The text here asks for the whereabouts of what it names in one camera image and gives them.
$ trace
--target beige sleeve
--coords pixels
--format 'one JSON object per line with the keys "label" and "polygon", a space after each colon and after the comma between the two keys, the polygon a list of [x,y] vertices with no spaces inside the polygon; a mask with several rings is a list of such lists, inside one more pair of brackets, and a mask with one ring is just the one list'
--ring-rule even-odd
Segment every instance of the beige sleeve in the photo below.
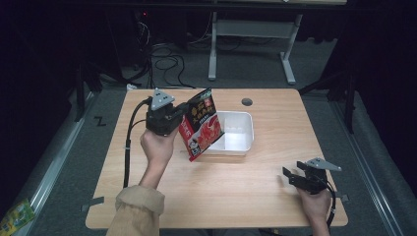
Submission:
{"label": "beige sleeve", "polygon": [[125,188],[116,198],[116,215],[107,235],[159,235],[165,196],[141,186]]}

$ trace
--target gray floor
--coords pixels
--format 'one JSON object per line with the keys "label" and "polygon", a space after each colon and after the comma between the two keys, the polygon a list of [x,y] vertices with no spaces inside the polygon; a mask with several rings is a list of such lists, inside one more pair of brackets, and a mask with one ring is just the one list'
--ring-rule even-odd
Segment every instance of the gray floor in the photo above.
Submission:
{"label": "gray floor", "polygon": [[[197,88],[300,89],[319,78],[335,44],[315,44],[312,40],[296,42],[290,62],[297,84],[290,86],[284,79],[277,57],[279,48],[283,50],[285,47],[285,41],[261,43],[260,39],[247,40],[251,43],[242,43],[231,51],[227,49],[235,47],[233,42],[219,45],[224,50],[219,50],[217,54],[215,82],[207,79],[208,48],[189,47],[188,51],[184,51],[173,47],[176,54],[184,57],[182,82]],[[170,62],[160,63],[169,66]],[[179,67],[168,71],[168,82],[178,84],[176,77],[179,71]],[[168,86],[162,75],[162,71],[154,70],[153,79],[160,88]],[[125,93],[123,86],[104,83],[104,90],[91,99],[92,104],[83,119],[84,124],[72,148],[68,150],[68,157],[42,211],[31,228],[27,229],[28,235],[105,234],[104,230],[86,228],[87,212],[80,211],[80,208],[92,198]],[[332,176],[338,191],[349,197],[349,201],[343,203],[349,223],[344,227],[333,227],[332,235],[414,235],[417,232],[416,199],[369,120],[360,95],[355,96],[354,135],[347,134],[339,122],[338,107],[342,104],[328,102],[325,91],[310,92],[303,96],[303,101],[325,158],[343,168],[342,172],[332,173]],[[72,112],[18,199],[32,198],[52,160],[57,158],[57,153],[62,153],[62,146],[74,129],[74,117],[75,113]],[[105,126],[97,126],[98,120],[95,117],[102,117],[101,123]],[[360,155],[365,156],[365,165]],[[369,184],[372,179],[376,180],[376,185]],[[386,212],[386,205],[381,206],[381,200],[389,206],[389,213]],[[394,225],[394,229],[389,229],[390,225]],[[309,228],[286,228],[279,229],[279,233],[295,236],[311,232]]]}

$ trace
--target human arm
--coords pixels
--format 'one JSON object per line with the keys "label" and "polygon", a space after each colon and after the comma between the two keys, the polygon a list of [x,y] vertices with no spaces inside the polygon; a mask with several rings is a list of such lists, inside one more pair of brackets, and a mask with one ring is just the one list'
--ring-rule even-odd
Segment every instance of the human arm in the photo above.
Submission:
{"label": "human arm", "polygon": [[330,207],[329,191],[322,190],[315,195],[298,188],[297,191],[303,203],[303,210],[313,229],[313,236],[329,236],[327,224],[328,209]]}
{"label": "human arm", "polygon": [[159,235],[159,216],[163,213],[164,196],[156,189],[171,159],[178,129],[169,136],[158,136],[146,130],[141,146],[148,166],[139,185],[125,188],[116,198],[116,215],[107,235]]}

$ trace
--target red snack bag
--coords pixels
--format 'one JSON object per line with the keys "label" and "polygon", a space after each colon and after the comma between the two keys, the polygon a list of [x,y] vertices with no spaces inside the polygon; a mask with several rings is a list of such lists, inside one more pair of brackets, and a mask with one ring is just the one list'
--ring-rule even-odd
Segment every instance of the red snack bag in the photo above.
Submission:
{"label": "red snack bag", "polygon": [[184,115],[179,132],[190,155],[195,160],[224,133],[211,96],[211,88],[198,93],[188,102],[189,109]]}

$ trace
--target beige jacket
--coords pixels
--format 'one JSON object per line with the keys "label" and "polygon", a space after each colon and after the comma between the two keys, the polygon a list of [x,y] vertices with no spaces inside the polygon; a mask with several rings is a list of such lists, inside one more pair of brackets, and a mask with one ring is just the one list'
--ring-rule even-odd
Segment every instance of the beige jacket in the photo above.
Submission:
{"label": "beige jacket", "polygon": [[116,215],[107,235],[159,235],[165,196],[142,186],[125,188],[116,198]]}

